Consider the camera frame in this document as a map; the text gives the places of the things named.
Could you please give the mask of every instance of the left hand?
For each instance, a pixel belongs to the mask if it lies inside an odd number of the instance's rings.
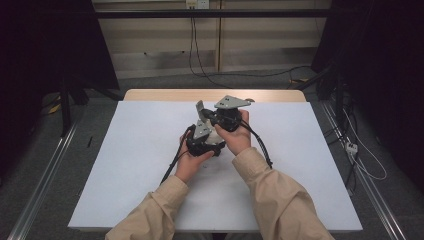
[[[181,156],[181,157],[180,157],[180,160],[178,160],[177,171],[175,172],[175,176],[187,184],[190,181],[190,179],[197,173],[200,165],[204,161],[211,158],[213,154],[214,154],[213,151],[209,151],[198,157],[191,155],[188,152],[186,139],[184,137],[183,145],[181,146],[180,153],[178,154],[178,156]]]

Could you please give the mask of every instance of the table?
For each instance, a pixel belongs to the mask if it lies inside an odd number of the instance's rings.
[[[128,91],[125,101],[118,104],[69,227],[97,231],[116,225],[159,185],[175,155],[178,137],[187,124],[197,121],[195,102],[204,100],[211,109],[225,95],[256,101],[246,109],[274,168],[284,170],[308,190],[330,231],[362,229],[302,92],[198,89]],[[258,231],[248,188],[231,165],[232,158],[229,150],[223,149],[192,179],[191,191],[175,221],[177,231]]]

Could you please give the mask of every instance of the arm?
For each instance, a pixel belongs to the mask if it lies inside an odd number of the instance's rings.
[[[188,194],[186,183],[201,163],[213,155],[211,151],[193,157],[187,150],[184,140],[175,176],[170,176],[155,192],[148,193],[140,205],[107,233],[106,240],[172,239],[175,216]]]
[[[249,113],[240,110],[249,123]],[[270,169],[251,147],[250,132],[239,127],[217,133],[236,156],[233,164],[250,189],[253,212],[264,239],[333,239],[318,219],[307,191],[291,177]]]

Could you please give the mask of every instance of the beige sleeve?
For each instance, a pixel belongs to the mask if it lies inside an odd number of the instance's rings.
[[[118,225],[106,234],[107,240],[172,239],[174,218],[188,193],[187,185],[170,176]]]
[[[318,219],[305,188],[270,169],[255,148],[241,152],[233,164],[250,189],[263,239],[333,239]]]

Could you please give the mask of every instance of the white tabletop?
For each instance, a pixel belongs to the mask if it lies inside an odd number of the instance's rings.
[[[214,109],[213,104],[205,102],[205,108]],[[264,141],[273,167],[308,190],[326,228],[361,230],[310,104],[252,103],[244,109],[250,112],[250,125]],[[195,102],[120,102],[69,227],[110,229],[125,218],[159,186],[179,137],[197,119]],[[258,146],[254,138],[252,143]],[[177,231],[258,231],[249,190],[232,159],[225,148],[192,179],[175,220]]]

